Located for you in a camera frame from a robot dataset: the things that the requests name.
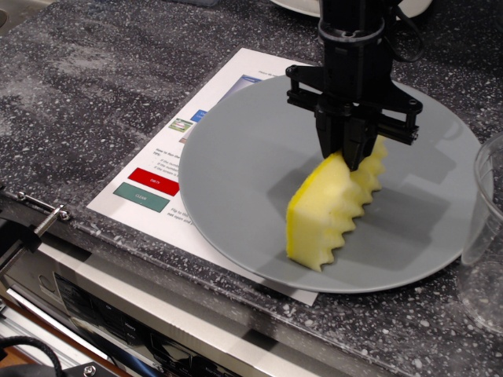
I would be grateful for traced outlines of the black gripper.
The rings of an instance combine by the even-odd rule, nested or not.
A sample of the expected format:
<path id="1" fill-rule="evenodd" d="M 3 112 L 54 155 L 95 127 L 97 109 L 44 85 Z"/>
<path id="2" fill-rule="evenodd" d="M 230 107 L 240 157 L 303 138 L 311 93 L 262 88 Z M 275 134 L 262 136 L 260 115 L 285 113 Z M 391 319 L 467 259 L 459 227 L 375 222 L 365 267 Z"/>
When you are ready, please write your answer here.
<path id="1" fill-rule="evenodd" d="M 378 134 L 410 145 L 422 104 L 391 80 L 394 54 L 386 26 L 321 23 L 320 67 L 292 65 L 288 102 L 315 114 L 324 159 L 343 149 L 350 171 L 370 156 Z"/>

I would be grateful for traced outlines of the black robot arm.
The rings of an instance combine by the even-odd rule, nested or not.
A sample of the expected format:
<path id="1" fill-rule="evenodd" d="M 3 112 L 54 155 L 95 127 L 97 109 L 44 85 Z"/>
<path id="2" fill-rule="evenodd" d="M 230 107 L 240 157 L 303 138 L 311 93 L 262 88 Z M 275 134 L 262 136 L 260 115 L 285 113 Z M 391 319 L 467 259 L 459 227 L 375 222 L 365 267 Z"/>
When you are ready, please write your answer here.
<path id="1" fill-rule="evenodd" d="M 391 79 L 393 63 L 405 60 L 391 43 L 397 20 L 418 32 L 397 1 L 322 1 L 323 65 L 285 71 L 288 103 L 314 113 L 322 155 L 341 152 L 351 171 L 372 154 L 378 136 L 406 145 L 417 139 L 423 105 Z"/>

